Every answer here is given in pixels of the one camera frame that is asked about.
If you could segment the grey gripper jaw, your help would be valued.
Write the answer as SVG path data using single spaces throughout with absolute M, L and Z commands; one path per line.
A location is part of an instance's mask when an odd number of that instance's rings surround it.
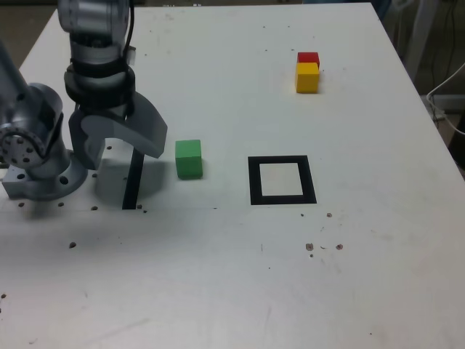
M 164 152 L 167 125 L 153 104 L 135 92 L 132 111 L 119 116 L 86 116 L 81 128 L 90 140 L 115 138 L 132 145 L 140 153 L 158 159 Z
M 90 137 L 81 127 L 86 115 L 79 108 L 70 116 L 68 122 L 73 152 L 86 169 L 97 170 L 100 166 L 105 147 L 103 139 Z

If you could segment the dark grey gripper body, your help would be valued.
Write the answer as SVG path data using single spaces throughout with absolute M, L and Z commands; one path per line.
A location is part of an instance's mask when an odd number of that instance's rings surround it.
M 94 108 L 88 105 L 77 103 L 76 109 L 80 110 L 85 116 L 96 115 L 108 118 L 125 119 L 128 115 L 128 112 L 132 110 L 132 107 L 127 103 L 112 108 Z

